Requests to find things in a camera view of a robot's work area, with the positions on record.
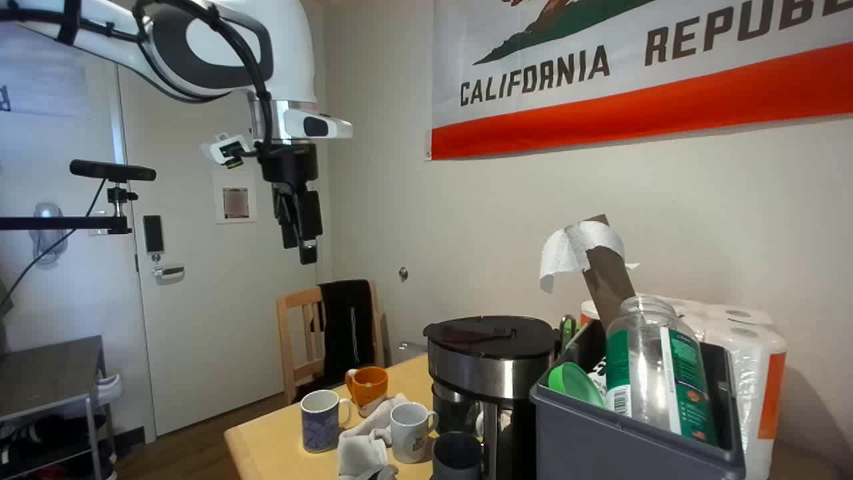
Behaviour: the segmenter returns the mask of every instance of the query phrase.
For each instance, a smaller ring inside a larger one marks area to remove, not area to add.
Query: door
[[[157,435],[281,391],[276,298],[316,282],[285,250],[258,166],[223,168],[203,146],[248,127],[243,94],[180,103],[135,74],[121,76],[128,162],[151,166],[143,216],[160,216],[163,256],[143,247],[139,275]],[[185,275],[157,280],[157,267]]]

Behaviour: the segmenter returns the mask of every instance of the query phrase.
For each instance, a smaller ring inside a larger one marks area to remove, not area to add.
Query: coffee mug
[[[334,390],[316,390],[302,403],[302,446],[305,451],[334,451],[338,446],[342,424],[350,420],[353,403]]]
[[[373,430],[373,436],[388,440],[396,458],[402,463],[424,462],[429,454],[436,414],[421,403],[402,403],[392,407],[389,419],[392,424],[388,430]]]
[[[436,440],[432,480],[481,480],[484,446],[465,432],[446,432]]]
[[[389,374],[380,364],[353,368],[346,370],[346,391],[357,406],[357,414],[372,416],[389,391]]]

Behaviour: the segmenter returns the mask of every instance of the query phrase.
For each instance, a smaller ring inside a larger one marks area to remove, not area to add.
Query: packaging box
[[[597,335],[585,327],[564,360],[597,362],[586,342]],[[729,374],[729,352],[705,343],[710,394],[720,446],[681,436],[630,416],[565,398],[548,386],[544,374],[530,398],[536,406],[536,478],[538,480],[740,480],[744,451],[740,411]]]

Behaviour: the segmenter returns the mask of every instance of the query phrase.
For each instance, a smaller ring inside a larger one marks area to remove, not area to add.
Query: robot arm
[[[248,91],[253,152],[220,143],[224,158],[258,158],[276,191],[285,247],[318,259],[324,235],[312,139],[350,139],[353,124],[320,111],[312,36],[302,0],[0,0],[0,20],[57,36],[139,72],[180,100]]]

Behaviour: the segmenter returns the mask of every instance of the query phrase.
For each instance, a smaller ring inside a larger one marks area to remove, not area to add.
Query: black coffee maker
[[[484,442],[489,480],[536,478],[530,386],[549,368],[554,331],[533,316],[458,316],[424,331],[438,432]]]

